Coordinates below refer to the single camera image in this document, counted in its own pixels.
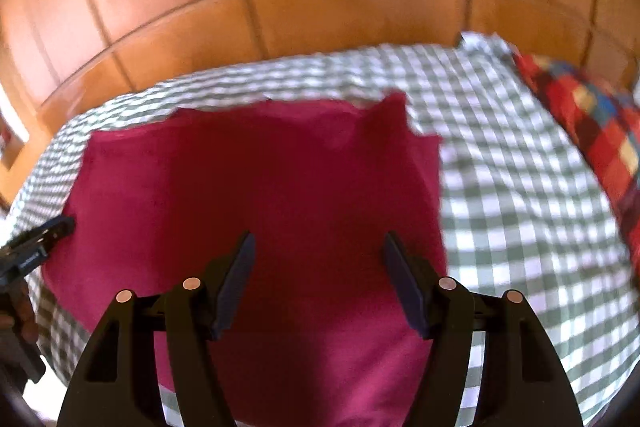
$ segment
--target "checkered blanket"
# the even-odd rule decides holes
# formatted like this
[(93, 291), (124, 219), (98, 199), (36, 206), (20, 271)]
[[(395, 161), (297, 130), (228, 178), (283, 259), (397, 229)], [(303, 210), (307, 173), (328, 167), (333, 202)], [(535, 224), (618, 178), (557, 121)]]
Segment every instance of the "checkered blanket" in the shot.
[(628, 92), (565, 62), (533, 55), (515, 62), (596, 174), (640, 275), (640, 109)]
[[(569, 137), (516, 73), (507, 44), (467, 34), (456, 49), (379, 46), (203, 71), (127, 94), (69, 121), (20, 190), (8, 235), (58, 215), (93, 130), (166, 118), (177, 107), (216, 110), (274, 100), (408, 97), (417, 132), (441, 147), (441, 222), (449, 272), (467, 288), (516, 288), (546, 328), (590, 420), (640, 358), (638, 294), (609, 200)], [(29, 277), (40, 347), (63, 381), (88, 340), (43, 284)], [(481, 379), (474, 336), (458, 425), (472, 422)], [(175, 396), (162, 390), (168, 421)]]

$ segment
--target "black plastic part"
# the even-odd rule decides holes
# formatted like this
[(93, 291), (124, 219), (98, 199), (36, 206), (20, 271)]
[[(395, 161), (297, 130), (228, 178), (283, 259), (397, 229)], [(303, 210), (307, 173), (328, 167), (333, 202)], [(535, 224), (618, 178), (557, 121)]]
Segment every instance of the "black plastic part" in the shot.
[(245, 234), (231, 255), (211, 261), (193, 290), (114, 299), (82, 353), (60, 412), (60, 427), (164, 427), (153, 334), (166, 331), (185, 427), (235, 427), (207, 351), (233, 321), (255, 260)]
[(640, 363), (626, 379), (613, 400), (590, 424), (593, 427), (635, 427), (640, 425)]
[(36, 413), (22, 399), (26, 380), (17, 386), (16, 375), (0, 365), (0, 425), (2, 427), (44, 427)]
[(551, 340), (527, 300), (505, 292), (499, 322), (486, 332), (473, 425), (573, 427), (582, 416)]
[[(209, 263), (202, 285), (176, 285), (164, 302), (175, 394), (185, 427), (235, 427), (207, 350), (206, 333), (218, 340), (238, 308), (255, 260), (255, 238), (246, 234), (233, 255)], [(212, 320), (202, 313), (212, 311)]]
[(405, 427), (455, 425), (474, 330), (487, 332), (474, 426), (582, 427), (558, 354), (524, 296), (470, 293), (457, 281), (443, 289), (430, 263), (407, 255), (393, 233), (384, 257), (410, 326), (434, 338)]
[(10, 330), (0, 330), (0, 364), (12, 369), (13, 374), (38, 383), (46, 366), (40, 358), (38, 346), (27, 343), (22, 334), (22, 322), (15, 312), (9, 293), (0, 293), (0, 313), (14, 318), (15, 326)]
[[(471, 352), (472, 294), (461, 284), (456, 284), (452, 290), (438, 286), (439, 277), (429, 261), (407, 256), (398, 236), (393, 233), (385, 238), (384, 255), (410, 326), (425, 340), (435, 338), (404, 425), (454, 427)], [(440, 312), (437, 313), (438, 321), (431, 324), (429, 317), (436, 311)]]
[(165, 427), (156, 376), (153, 330), (140, 305), (111, 301), (84, 348), (66, 392), (58, 425)]
[(53, 245), (75, 228), (73, 217), (54, 217), (40, 227), (17, 235), (0, 248), (0, 291), (6, 291), (12, 283), (44, 263)]
[(49, 257), (49, 251), (60, 240), (72, 233), (76, 222), (72, 217), (58, 216), (36, 229), (21, 233), (0, 248), (0, 313), (14, 318), (10, 330), (0, 331), (0, 364), (6, 374), (14, 375), (19, 387), (24, 378), (35, 383), (43, 377), (46, 367), (37, 346), (27, 343), (20, 331), (22, 322), (14, 309), (12, 297), (20, 296), (23, 277), (40, 266)]

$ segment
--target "plaid pillow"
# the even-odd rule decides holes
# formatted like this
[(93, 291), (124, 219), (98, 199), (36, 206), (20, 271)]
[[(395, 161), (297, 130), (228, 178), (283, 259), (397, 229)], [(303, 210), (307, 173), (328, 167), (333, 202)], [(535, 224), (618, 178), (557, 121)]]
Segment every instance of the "plaid pillow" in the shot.
[(630, 93), (565, 62), (513, 58), (527, 86), (593, 169), (640, 275), (640, 108)]

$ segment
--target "red towel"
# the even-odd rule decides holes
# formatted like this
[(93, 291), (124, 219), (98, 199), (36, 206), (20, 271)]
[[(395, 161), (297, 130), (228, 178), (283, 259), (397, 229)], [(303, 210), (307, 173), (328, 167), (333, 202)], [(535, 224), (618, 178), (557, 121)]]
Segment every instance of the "red towel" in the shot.
[[(95, 132), (44, 267), (89, 330), (124, 288), (167, 291), (257, 240), (233, 327), (210, 344), (236, 419), (255, 426), (401, 425), (429, 344), (410, 330), (382, 262), (385, 232), (446, 269), (437, 136), (405, 99), (262, 102)], [(158, 373), (172, 389), (166, 340)]]

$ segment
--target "screw head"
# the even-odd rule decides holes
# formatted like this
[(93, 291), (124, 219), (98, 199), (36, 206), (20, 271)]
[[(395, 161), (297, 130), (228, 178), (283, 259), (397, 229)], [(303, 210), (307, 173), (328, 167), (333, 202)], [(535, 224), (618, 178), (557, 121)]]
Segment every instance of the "screw head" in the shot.
[(440, 286), (440, 288), (442, 288), (443, 290), (454, 290), (456, 289), (457, 284), (456, 281), (451, 277), (442, 277), (438, 281), (438, 286)]
[(516, 290), (509, 290), (507, 292), (507, 298), (514, 304), (520, 304), (524, 300), (522, 293)]
[(185, 290), (195, 290), (200, 287), (200, 279), (197, 277), (189, 277), (182, 283)]
[(125, 303), (127, 301), (130, 301), (132, 297), (133, 293), (131, 293), (129, 290), (122, 290), (116, 295), (116, 301)]

